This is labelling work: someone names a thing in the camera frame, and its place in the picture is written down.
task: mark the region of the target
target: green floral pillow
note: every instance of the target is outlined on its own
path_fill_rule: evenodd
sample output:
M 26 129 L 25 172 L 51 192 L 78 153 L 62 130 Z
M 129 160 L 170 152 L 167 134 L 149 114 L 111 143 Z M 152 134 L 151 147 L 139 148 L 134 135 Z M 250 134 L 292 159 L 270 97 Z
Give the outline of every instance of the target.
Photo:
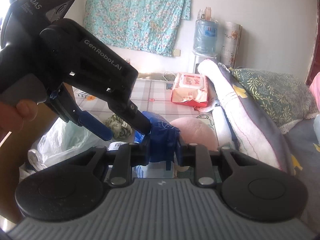
M 235 69 L 232 75 L 283 134 L 302 119 L 314 118 L 318 114 L 309 88 L 293 75 L 246 68 Z

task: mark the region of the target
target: wall outlet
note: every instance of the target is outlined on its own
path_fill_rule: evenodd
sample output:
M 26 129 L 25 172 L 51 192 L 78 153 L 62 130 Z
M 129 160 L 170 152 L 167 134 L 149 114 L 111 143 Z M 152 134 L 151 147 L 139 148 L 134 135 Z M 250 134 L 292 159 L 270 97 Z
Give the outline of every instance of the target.
M 180 49 L 173 49 L 172 50 L 172 55 L 174 55 L 175 57 L 180 57 L 180 54 L 181 54 Z

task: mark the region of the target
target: teal floral curtain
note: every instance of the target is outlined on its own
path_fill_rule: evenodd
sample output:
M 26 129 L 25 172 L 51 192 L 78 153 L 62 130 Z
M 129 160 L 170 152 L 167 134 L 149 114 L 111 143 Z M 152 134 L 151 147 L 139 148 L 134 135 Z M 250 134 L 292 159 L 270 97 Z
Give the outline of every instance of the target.
M 172 56 L 191 0 L 87 0 L 84 27 L 106 45 Z

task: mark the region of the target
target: pink ball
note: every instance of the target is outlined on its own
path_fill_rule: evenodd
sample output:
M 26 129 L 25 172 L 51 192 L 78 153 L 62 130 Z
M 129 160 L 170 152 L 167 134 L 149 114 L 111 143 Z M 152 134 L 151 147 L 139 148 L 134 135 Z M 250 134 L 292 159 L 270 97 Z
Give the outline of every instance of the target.
M 198 143 L 208 150 L 216 151 L 218 147 L 217 136 L 212 128 L 197 118 L 182 117 L 170 122 L 180 129 L 180 135 L 185 143 Z

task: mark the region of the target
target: red package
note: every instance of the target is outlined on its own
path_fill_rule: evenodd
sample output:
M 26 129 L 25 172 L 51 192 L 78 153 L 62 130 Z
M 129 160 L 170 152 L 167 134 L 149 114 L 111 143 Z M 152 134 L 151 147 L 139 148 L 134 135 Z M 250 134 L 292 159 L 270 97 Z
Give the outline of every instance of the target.
M 208 83 L 205 75 L 178 72 L 172 87 L 171 102 L 186 106 L 206 107 Z

